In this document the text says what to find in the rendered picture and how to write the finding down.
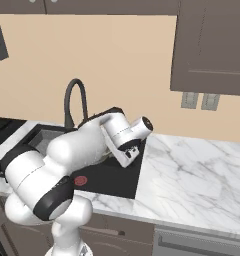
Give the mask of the grey wall socket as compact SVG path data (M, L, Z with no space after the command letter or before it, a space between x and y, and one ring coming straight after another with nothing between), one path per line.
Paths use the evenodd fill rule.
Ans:
M202 99L202 110L216 111L220 100L219 94L204 93Z
M181 107L186 109L195 109L198 102L198 93L195 92L183 92Z

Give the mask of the brown wall cupboard door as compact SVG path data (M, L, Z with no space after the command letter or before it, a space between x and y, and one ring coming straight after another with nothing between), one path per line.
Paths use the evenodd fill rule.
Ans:
M170 89L240 96L240 0L181 0Z

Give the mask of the brown base cupboard door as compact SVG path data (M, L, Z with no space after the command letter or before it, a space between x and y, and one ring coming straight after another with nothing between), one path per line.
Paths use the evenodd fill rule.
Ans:
M22 226L5 215L6 198L0 196L0 242L7 256L44 256L52 247L51 225Z

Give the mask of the black hob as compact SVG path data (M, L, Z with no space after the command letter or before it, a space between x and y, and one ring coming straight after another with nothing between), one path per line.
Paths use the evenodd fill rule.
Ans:
M26 121L21 119L0 117L0 145L25 123Z

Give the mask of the brown wall cupboard run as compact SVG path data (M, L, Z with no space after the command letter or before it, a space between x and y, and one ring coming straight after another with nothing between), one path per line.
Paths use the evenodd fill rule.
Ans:
M176 15L180 0L0 0L0 14Z

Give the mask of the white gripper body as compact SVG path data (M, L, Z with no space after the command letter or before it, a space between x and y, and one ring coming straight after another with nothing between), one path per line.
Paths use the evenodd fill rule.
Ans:
M119 164L126 168L128 167L139 155L139 150L137 148L131 148L126 151L114 150L112 152L113 156L117 159Z

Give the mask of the brown drawer front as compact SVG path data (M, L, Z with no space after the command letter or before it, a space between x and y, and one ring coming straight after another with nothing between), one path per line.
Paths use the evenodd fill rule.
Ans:
M84 226L125 232L125 236L114 236L80 228L94 256L152 256L154 225L151 223L94 213Z

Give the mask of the black sink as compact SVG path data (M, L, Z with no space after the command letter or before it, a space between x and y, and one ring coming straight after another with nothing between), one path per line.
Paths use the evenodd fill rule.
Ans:
M29 144L42 155L45 155L49 142L65 132L63 127L37 124L17 145ZM136 195L143 153L146 141L140 145L140 154L128 167L123 168L114 157L108 157L100 164L88 166L71 174L86 176L88 182L84 186L74 186L76 190L99 193L104 195L134 199Z

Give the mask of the grey dishwasher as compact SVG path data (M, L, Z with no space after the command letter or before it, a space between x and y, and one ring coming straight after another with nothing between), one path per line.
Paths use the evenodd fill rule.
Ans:
M240 256L240 240L157 226L152 256Z

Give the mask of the red round disc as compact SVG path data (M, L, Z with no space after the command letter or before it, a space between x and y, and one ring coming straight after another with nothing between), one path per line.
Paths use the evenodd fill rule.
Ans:
M86 176L77 176L74 179L74 183L76 186L84 186L88 182L88 178Z

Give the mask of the black curved tap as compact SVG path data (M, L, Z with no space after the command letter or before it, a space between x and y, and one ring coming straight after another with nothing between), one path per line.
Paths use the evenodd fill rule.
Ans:
M83 82L80 79L74 78L69 82L65 91L65 96L64 96L64 127L67 129L71 129L74 127L74 121L70 111L70 99L71 99L72 90L75 85L79 87L80 94L81 94L83 120L84 121L88 120L88 109L87 109L85 87Z

